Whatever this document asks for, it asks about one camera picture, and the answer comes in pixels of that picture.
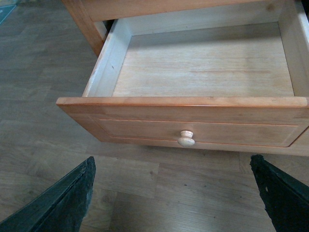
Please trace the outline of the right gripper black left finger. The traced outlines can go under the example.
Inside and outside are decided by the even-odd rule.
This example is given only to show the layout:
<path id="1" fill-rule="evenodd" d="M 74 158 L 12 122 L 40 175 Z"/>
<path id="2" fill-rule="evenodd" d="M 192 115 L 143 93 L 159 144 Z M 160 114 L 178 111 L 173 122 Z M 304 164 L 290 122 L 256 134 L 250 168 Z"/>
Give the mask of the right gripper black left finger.
<path id="1" fill-rule="evenodd" d="M 0 223 L 2 232 L 78 232 L 93 195 L 96 174 L 89 157 L 29 204 Z"/>

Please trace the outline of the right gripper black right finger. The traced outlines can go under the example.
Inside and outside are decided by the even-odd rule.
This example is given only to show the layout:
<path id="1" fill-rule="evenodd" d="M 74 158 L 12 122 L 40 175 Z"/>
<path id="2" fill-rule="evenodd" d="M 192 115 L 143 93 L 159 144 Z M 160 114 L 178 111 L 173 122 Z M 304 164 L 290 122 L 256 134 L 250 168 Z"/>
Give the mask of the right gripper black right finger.
<path id="1" fill-rule="evenodd" d="M 309 187 L 272 165 L 262 155 L 250 166 L 265 210 L 277 232 L 309 230 Z"/>

